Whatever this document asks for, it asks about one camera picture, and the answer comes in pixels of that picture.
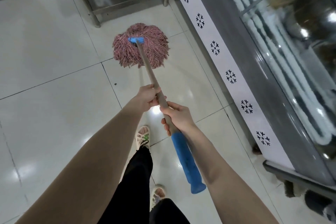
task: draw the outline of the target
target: person's right hand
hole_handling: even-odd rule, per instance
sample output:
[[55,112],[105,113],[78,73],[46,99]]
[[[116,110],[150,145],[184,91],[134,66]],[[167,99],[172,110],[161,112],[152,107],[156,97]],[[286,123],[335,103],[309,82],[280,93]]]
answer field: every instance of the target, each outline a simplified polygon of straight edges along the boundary
[[[170,101],[167,101],[167,103],[171,108],[160,107],[160,110],[163,114],[171,117],[171,121],[181,132],[187,132],[196,126],[188,107]],[[163,118],[161,123],[164,124],[167,135],[171,136],[169,126],[166,124],[166,119]]]

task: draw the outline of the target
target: white tile floor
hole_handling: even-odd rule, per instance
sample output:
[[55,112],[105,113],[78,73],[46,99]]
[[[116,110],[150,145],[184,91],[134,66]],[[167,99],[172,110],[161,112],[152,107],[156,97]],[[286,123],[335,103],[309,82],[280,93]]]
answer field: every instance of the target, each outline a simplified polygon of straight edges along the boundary
[[[17,221],[86,140],[149,84],[144,69],[121,68],[112,59],[114,36],[135,22],[155,24],[169,37],[170,56],[155,69],[164,93],[190,107],[279,223],[328,223],[301,198],[286,198],[283,184],[263,169],[262,156],[251,154],[237,108],[183,11],[170,3],[125,8],[96,29],[79,0],[0,1],[0,224]],[[152,128],[150,186],[164,184],[191,223],[220,223],[208,191],[190,193],[161,116],[152,108],[141,120]],[[133,145],[129,157],[134,152]]]

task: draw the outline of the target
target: hand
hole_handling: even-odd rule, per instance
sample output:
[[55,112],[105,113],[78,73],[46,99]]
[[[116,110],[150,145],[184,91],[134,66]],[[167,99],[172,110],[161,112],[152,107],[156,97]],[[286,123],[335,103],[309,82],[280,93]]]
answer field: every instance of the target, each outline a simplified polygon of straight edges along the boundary
[[[186,133],[191,128],[196,127],[195,122],[193,121],[189,108],[183,105],[179,105],[174,102],[167,101],[168,105],[171,108],[160,107],[160,110],[163,114],[170,116],[173,124],[181,131]],[[164,124],[164,128],[167,131],[167,135],[171,136],[169,131],[169,125],[166,124],[166,119],[163,118],[161,123]]]
[[158,105],[156,94],[161,91],[161,88],[154,88],[154,84],[142,86],[138,94],[132,98],[129,103],[133,104],[134,108],[139,108],[141,112],[148,111],[151,107]]

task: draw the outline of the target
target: pink mop head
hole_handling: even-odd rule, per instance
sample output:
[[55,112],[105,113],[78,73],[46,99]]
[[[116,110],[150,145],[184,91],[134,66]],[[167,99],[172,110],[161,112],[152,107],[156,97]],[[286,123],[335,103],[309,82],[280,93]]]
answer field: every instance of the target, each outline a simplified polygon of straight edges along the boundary
[[144,65],[139,53],[139,49],[128,41],[129,37],[143,37],[145,43],[143,49],[149,59],[152,68],[163,65],[163,60],[168,56],[168,41],[165,34],[154,25],[147,26],[143,23],[137,23],[130,26],[125,33],[119,34],[114,38],[114,58],[120,61],[123,67],[138,64],[138,67]]

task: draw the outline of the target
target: white sticker strip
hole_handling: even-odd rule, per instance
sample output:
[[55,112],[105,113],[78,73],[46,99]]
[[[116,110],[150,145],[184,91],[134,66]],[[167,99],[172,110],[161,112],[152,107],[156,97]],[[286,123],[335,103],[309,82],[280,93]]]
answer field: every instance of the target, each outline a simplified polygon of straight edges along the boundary
[[181,0],[263,156],[294,170],[201,0]]

